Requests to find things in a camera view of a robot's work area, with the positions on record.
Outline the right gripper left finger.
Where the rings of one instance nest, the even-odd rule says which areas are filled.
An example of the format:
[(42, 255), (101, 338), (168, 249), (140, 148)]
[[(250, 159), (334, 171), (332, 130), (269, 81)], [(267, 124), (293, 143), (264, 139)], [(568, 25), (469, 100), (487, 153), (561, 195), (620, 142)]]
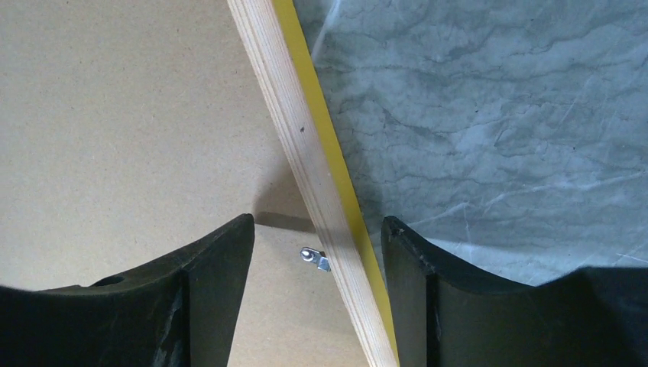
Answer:
[(225, 366), (254, 218), (88, 286), (1, 289), (3, 366)]

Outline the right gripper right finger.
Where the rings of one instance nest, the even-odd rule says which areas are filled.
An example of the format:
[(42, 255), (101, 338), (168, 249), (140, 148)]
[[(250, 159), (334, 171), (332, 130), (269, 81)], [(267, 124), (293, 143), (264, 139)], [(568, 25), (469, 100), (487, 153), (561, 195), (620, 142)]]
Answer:
[(381, 225), (402, 366), (645, 366), (647, 270), (585, 267), (540, 286), (482, 270), (397, 217)]

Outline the brown cardboard backing board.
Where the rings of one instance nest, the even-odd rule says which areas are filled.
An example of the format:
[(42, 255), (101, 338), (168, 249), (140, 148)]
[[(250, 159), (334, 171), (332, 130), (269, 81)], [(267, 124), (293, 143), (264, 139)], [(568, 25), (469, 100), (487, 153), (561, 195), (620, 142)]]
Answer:
[(88, 287), (237, 216), (228, 364), (364, 366), (224, 1), (1, 3), (1, 289)]

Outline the yellow wooden photo frame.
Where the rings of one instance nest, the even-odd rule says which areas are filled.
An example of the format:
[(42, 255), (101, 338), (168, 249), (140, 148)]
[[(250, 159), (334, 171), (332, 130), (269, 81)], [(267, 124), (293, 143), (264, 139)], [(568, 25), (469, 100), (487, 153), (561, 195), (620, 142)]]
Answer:
[(228, 6), (368, 364), (396, 366), (387, 290), (296, 9)]

